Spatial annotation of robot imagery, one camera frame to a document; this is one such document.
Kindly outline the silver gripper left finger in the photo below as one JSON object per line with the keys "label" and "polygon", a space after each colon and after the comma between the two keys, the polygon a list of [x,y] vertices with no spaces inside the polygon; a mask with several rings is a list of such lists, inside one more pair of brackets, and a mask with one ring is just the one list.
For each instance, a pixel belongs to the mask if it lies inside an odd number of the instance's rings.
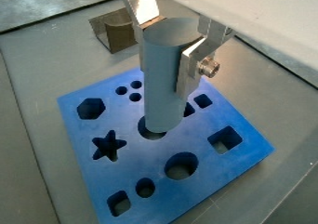
{"label": "silver gripper left finger", "polygon": [[142,43],[144,30],[166,17],[159,12],[156,0],[123,0],[123,3],[132,19],[135,40]]}

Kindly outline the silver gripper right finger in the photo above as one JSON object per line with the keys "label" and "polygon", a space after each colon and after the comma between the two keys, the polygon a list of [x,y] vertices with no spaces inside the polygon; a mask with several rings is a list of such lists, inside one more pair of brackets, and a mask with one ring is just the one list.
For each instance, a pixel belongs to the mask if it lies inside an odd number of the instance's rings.
{"label": "silver gripper right finger", "polygon": [[180,57],[175,90],[182,99],[187,99],[196,89],[203,75],[215,76],[220,68],[214,60],[215,52],[235,35],[230,27],[204,15],[199,17],[198,32],[202,36],[183,50]]}

